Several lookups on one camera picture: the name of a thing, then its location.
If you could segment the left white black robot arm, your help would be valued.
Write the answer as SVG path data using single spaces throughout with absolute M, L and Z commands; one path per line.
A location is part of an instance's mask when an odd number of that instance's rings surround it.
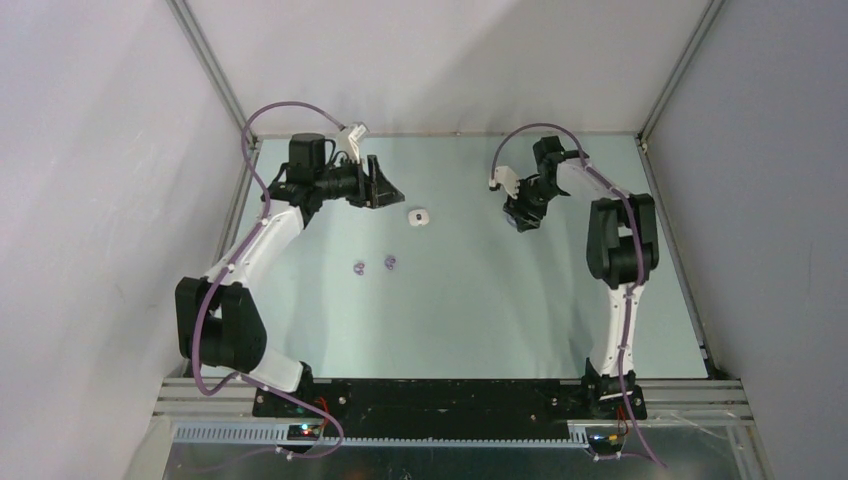
M 288 159 L 261 194 L 251 230 L 206 274 L 185 277 L 175 290 L 178 345 L 195 366 L 225 368 L 279 390 L 278 404 L 304 416 L 316 403 L 315 388 L 301 380 L 305 364 L 271 346 L 251 292 L 283 250 L 328 201 L 378 209 L 405 197 L 383 174 L 374 155 L 361 156 L 367 128 L 358 123 L 330 140 L 298 133 Z

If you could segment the white earbud charging case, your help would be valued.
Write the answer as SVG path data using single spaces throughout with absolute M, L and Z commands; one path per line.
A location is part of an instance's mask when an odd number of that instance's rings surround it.
M 430 223 L 429 212 L 423 208 L 409 211 L 407 218 L 412 227 L 423 227 Z

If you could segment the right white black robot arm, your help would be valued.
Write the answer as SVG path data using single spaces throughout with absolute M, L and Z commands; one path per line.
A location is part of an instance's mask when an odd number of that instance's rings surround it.
M 503 211 L 520 233 L 539 228 L 555 198 L 587 199 L 586 263 L 606 286 L 609 315 L 604 337 L 586 361 L 581 402 L 591 416 L 606 418 L 636 390 L 631 343 L 644 285 L 659 263 L 656 204 L 651 195 L 633 194 L 610 180 L 581 147 L 565 150 L 556 136 L 538 140 L 533 155 L 535 174 L 521 178 L 494 164 L 488 184 L 505 190 Z

